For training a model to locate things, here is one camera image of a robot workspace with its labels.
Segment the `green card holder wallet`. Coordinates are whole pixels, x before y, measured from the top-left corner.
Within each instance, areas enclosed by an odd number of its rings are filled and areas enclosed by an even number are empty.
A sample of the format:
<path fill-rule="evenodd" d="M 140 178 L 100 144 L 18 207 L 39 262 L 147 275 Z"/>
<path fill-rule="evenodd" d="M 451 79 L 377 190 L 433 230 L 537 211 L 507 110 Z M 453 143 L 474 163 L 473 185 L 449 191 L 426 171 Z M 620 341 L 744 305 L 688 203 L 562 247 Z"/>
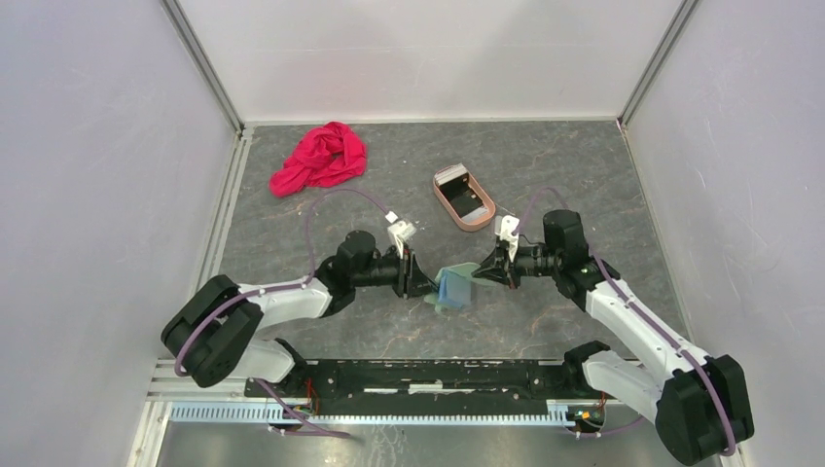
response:
<path fill-rule="evenodd" d="M 437 314 L 470 306 L 477 288 L 473 272 L 478 267 L 476 263 L 462 263 L 441 268 L 435 279 L 436 291 L 427 294 L 423 301 L 434 307 Z"/>

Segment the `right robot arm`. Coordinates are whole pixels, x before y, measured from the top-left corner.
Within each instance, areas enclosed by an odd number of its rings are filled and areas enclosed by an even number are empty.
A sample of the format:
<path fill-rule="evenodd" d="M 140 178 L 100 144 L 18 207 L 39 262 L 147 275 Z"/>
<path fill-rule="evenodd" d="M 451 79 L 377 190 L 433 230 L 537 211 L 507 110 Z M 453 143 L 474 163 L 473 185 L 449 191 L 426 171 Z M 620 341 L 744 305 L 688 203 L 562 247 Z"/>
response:
<path fill-rule="evenodd" d="M 579 213 L 547 212 L 544 239 L 520 245 L 520 219 L 494 221 L 495 246 L 477 278 L 520 287 L 525 277 L 549 277 L 559 293 L 606 326 L 638 359 L 632 364 L 600 341 L 565 353 L 564 389 L 616 398 L 650 421 L 667 451 L 691 466 L 735 454 L 755 426 L 744 370 L 729 355 L 714 357 L 680 336 L 631 291 L 590 248 Z"/>

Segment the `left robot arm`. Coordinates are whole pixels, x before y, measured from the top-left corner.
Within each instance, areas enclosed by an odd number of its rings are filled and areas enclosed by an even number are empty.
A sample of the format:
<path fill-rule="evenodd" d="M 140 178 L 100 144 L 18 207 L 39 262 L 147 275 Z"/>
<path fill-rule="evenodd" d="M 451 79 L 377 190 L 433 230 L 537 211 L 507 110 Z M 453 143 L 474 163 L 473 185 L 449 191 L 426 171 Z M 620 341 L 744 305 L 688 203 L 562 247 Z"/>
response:
<path fill-rule="evenodd" d="M 286 343 L 266 340 L 281 323 L 343 311 L 360 288 L 389 287 L 401 299 L 423 297 L 436 282 L 398 234 L 385 252 L 364 231 L 348 233 L 334 255 L 311 274 L 266 285 L 240 284 L 225 274 L 208 279 L 161 331 L 174 373 L 211 387 L 230 376 L 257 377 L 282 396 L 305 386 L 305 369 Z"/>

